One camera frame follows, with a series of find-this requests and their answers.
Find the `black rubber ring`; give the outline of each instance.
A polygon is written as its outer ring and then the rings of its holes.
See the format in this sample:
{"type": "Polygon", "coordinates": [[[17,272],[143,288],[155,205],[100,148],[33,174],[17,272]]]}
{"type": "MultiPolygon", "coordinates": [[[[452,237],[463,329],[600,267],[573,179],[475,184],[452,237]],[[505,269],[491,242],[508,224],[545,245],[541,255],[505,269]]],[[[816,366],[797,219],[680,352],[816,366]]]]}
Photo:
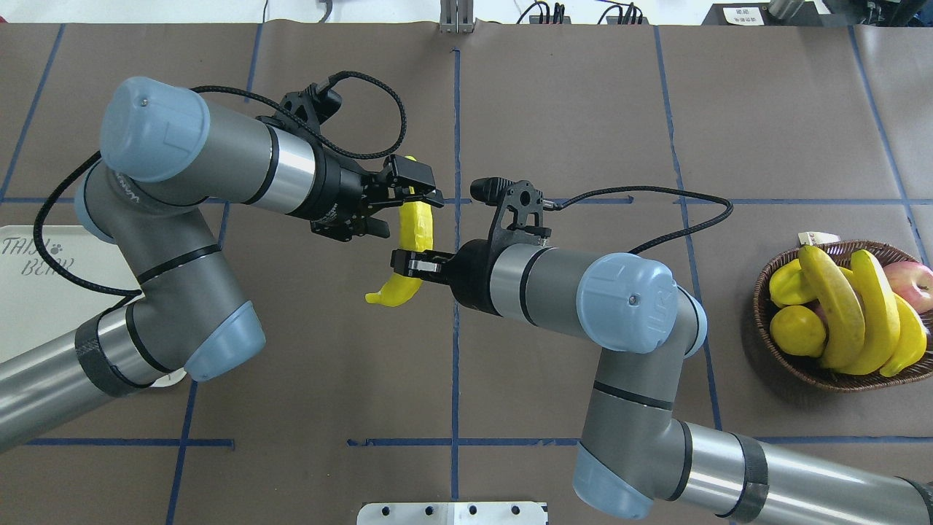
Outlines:
{"type": "Polygon", "coordinates": [[[927,483],[912,481],[906,477],[902,477],[901,479],[910,483],[912,487],[917,489],[917,492],[920,492],[920,497],[924,499],[924,504],[926,505],[926,515],[930,518],[930,525],[933,525],[933,487],[930,487],[927,483]]]}
{"type": "Polygon", "coordinates": [[[690,427],[687,426],[687,423],[681,420],[677,422],[684,429],[684,468],[680,471],[680,481],[677,482],[674,493],[669,498],[665,498],[668,502],[676,501],[684,493],[684,489],[687,488],[687,480],[690,478],[690,470],[693,469],[693,434],[690,433],[690,427]]]}
{"type": "Polygon", "coordinates": [[[139,336],[139,331],[136,330],[136,319],[132,316],[133,308],[136,306],[136,303],[130,303],[126,307],[126,330],[130,333],[130,340],[136,346],[136,351],[139,352],[139,355],[143,358],[143,361],[147,362],[149,366],[155,368],[156,370],[162,372],[163,374],[170,374],[174,372],[171,368],[163,366],[151,353],[149,353],[146,345],[143,344],[143,339],[139,336]]]}
{"type": "Polygon", "coordinates": [[[653,408],[660,408],[661,410],[674,410],[673,402],[662,401],[653,397],[647,397],[645,395],[629,392],[628,390],[617,389],[612,385],[607,385],[606,383],[602,383],[600,381],[593,381],[592,387],[604,394],[609,394],[613,397],[624,399],[625,401],[631,401],[632,403],[644,404],[653,408]]]}
{"type": "Polygon", "coordinates": [[[88,319],[75,330],[75,353],[85,376],[101,392],[110,397],[126,397],[152,385],[133,383],[114,366],[101,348],[97,327],[101,316],[88,319]]]}
{"type": "Polygon", "coordinates": [[[194,261],[195,259],[200,259],[201,257],[204,257],[205,255],[210,255],[212,253],[217,253],[219,251],[220,251],[220,246],[216,244],[212,244],[211,246],[205,246],[204,248],[198,248],[188,253],[183,253],[179,255],[178,257],[175,257],[174,259],[163,262],[162,264],[159,264],[155,266],[154,268],[150,268],[146,270],[142,274],[136,276],[136,280],[139,281],[139,284],[144,284],[147,281],[150,281],[164,274],[165,272],[168,272],[169,270],[174,270],[178,266],[183,266],[187,263],[190,263],[191,261],[194,261]]]}
{"type": "Polygon", "coordinates": [[[761,443],[750,437],[733,434],[739,440],[742,455],[745,457],[745,483],[739,494],[739,501],[726,514],[717,514],[720,518],[729,518],[737,523],[748,523],[761,514],[761,509],[768,500],[768,458],[764,455],[761,443]]]}
{"type": "Polygon", "coordinates": [[[243,201],[245,205],[254,204],[266,194],[272,185],[272,180],[275,178],[275,170],[279,167],[279,136],[275,134],[275,130],[270,125],[266,125],[266,129],[269,130],[269,136],[272,138],[272,155],[269,157],[269,169],[266,170],[266,177],[262,179],[262,185],[259,186],[256,193],[243,201]]]}
{"type": "Polygon", "coordinates": [[[531,256],[531,259],[528,260],[528,264],[525,265],[525,269],[522,271],[522,280],[519,281],[519,304],[522,305],[522,314],[525,316],[525,320],[530,322],[532,326],[537,326],[537,323],[531,319],[531,315],[528,313],[528,299],[525,288],[528,286],[528,277],[531,276],[531,267],[534,266],[537,259],[549,249],[550,248],[544,248],[531,256]]]}

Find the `white mounting plate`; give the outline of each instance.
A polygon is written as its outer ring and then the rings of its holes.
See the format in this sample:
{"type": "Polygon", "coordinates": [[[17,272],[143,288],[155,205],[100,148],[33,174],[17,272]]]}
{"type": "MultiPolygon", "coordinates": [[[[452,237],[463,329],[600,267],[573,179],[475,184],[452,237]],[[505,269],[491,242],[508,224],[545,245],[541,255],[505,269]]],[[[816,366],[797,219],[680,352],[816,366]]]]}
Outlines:
{"type": "Polygon", "coordinates": [[[547,506],[536,502],[367,504],[359,510],[356,525],[547,525],[547,506]]]}
{"type": "MultiPolygon", "coordinates": [[[[73,274],[115,288],[139,287],[119,248],[81,226],[46,226],[49,253],[73,274]]],[[[68,333],[119,298],[85,290],[56,275],[35,251],[32,226],[0,227],[0,362],[68,333]]],[[[180,381],[184,370],[154,387],[180,381]]]]}

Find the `robotic arm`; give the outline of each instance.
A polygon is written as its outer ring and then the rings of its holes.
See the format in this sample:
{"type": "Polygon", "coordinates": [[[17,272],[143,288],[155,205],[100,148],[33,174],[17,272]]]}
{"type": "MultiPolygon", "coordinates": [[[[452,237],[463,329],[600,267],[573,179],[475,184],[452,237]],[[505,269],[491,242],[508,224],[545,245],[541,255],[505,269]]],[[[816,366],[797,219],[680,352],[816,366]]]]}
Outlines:
{"type": "MultiPolygon", "coordinates": [[[[254,121],[146,78],[118,89],[103,162],[81,182],[76,209],[119,245],[145,298],[0,364],[0,451],[167,372],[210,379],[262,348],[256,313],[197,210],[208,196],[308,220],[340,241],[388,236],[372,217],[381,208],[442,206],[426,165],[393,155],[369,172],[322,148],[309,129],[339,106],[329,85],[312,85],[285,97],[292,116],[254,121]]],[[[398,249],[393,269],[449,286],[465,307],[603,348],[574,476],[587,504],[619,518],[643,518],[664,499],[740,523],[933,525],[928,485],[673,419],[706,317],[671,271],[631,253],[551,247],[543,218],[558,205],[527,181],[486,178],[470,192],[495,207],[488,237],[456,253],[398,249]]]]}

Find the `yellow fruit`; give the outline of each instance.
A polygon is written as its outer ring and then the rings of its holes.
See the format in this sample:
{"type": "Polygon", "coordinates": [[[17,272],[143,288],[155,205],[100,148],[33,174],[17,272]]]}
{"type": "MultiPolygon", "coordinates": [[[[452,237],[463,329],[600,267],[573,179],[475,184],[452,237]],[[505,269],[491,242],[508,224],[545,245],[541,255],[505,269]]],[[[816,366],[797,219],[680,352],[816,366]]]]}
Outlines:
{"type": "Polygon", "coordinates": [[[878,370],[891,358],[900,338],[900,317],[891,285],[870,251],[860,249],[852,254],[852,272],[865,308],[865,344],[854,361],[836,370],[864,376],[878,370]]]}
{"type": "Polygon", "coordinates": [[[806,306],[782,308],[771,319],[771,337],[778,348],[794,356],[819,357],[826,342],[823,321],[806,306]]]}
{"type": "Polygon", "coordinates": [[[885,377],[893,377],[901,370],[920,361],[926,353],[926,326],[907,301],[895,294],[900,318],[900,338],[894,347],[894,354],[878,372],[885,377]]]}
{"type": "MultiPolygon", "coordinates": [[[[839,267],[845,279],[852,282],[852,270],[839,267]]],[[[800,259],[794,259],[781,266],[768,281],[768,292],[771,293],[772,302],[778,308],[787,305],[805,305],[816,299],[816,289],[803,274],[800,259]]]]}
{"type": "Polygon", "coordinates": [[[840,368],[854,361],[865,343],[865,317],[856,291],[839,266],[820,248],[802,246],[798,258],[807,281],[826,312],[829,340],[820,364],[840,368]]]}

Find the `bowl of fruit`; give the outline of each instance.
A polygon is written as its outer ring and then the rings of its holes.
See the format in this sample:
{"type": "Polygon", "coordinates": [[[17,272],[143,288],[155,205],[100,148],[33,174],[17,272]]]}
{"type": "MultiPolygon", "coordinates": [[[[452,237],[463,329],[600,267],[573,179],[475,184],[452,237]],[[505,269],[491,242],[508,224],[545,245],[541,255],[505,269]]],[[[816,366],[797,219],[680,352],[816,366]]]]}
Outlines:
{"type": "Polygon", "coordinates": [[[753,292],[765,358],[821,390],[850,392],[933,376],[933,270],[874,241],[788,250],[753,292]]]}

